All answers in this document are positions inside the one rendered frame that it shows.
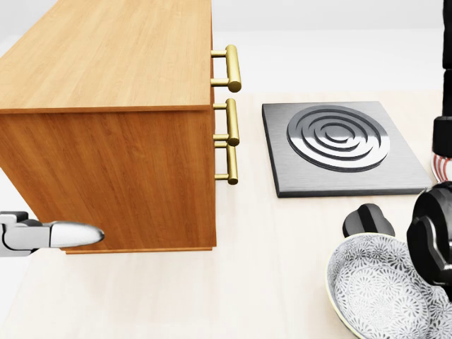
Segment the wooden cabinet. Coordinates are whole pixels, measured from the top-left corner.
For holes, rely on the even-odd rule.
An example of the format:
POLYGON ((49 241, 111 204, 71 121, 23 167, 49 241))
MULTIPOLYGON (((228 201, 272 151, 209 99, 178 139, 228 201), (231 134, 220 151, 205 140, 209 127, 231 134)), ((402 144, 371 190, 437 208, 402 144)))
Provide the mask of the wooden cabinet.
POLYGON ((210 250, 210 0, 57 0, 0 57, 0 168, 69 254, 210 250))

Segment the flat dark stove plate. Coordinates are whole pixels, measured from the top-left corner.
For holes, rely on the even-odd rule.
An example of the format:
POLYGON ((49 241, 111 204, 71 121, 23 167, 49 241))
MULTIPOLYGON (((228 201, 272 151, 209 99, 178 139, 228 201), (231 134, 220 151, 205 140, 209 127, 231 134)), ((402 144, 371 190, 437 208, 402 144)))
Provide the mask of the flat dark stove plate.
POLYGON ((380 102, 262 106, 279 198, 418 194, 432 181, 380 102))

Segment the dark wine bottle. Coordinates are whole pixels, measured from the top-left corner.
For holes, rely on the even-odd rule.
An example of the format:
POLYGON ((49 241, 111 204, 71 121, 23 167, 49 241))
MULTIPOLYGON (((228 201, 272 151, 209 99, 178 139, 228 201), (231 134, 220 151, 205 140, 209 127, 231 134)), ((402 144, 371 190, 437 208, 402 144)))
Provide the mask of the dark wine bottle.
POLYGON ((442 65, 444 86, 442 115, 434 120, 432 150, 437 155, 452 157, 452 0, 444 0, 443 20, 442 65))

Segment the plate with red rings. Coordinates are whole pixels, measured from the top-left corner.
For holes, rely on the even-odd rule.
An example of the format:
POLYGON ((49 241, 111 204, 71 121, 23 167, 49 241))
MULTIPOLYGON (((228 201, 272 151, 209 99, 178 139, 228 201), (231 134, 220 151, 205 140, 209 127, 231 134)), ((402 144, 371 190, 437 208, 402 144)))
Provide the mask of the plate with red rings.
POLYGON ((431 167, 438 183, 452 182, 452 157, 442 157, 432 153, 431 167))

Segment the patterned grey white bowl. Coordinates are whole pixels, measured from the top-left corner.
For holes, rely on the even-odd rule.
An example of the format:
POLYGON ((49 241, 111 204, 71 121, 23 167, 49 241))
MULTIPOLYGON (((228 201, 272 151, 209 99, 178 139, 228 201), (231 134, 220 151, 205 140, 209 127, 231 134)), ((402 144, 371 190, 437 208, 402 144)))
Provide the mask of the patterned grey white bowl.
POLYGON ((386 234, 345 238, 332 252, 326 289, 359 339, 452 339, 452 303, 415 270, 408 246, 386 234))

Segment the round black stove knob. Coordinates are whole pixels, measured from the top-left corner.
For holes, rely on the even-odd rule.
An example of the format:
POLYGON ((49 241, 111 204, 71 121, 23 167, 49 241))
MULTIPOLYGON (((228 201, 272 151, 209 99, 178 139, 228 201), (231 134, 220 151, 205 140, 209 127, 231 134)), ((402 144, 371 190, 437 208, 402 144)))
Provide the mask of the round black stove knob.
POLYGON ((391 223, 384 217, 380 207, 365 203, 352 211, 344 220, 343 235, 349 237, 360 233, 377 233, 395 236, 391 223))

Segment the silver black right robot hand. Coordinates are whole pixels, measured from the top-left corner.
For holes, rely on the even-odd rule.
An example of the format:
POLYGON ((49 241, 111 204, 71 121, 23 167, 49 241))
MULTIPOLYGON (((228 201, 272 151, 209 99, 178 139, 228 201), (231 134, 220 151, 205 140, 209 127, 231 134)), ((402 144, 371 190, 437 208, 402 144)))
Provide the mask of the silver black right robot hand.
POLYGON ((436 184, 417 197, 407 243, 416 271, 443 288, 452 303, 452 182, 436 184))

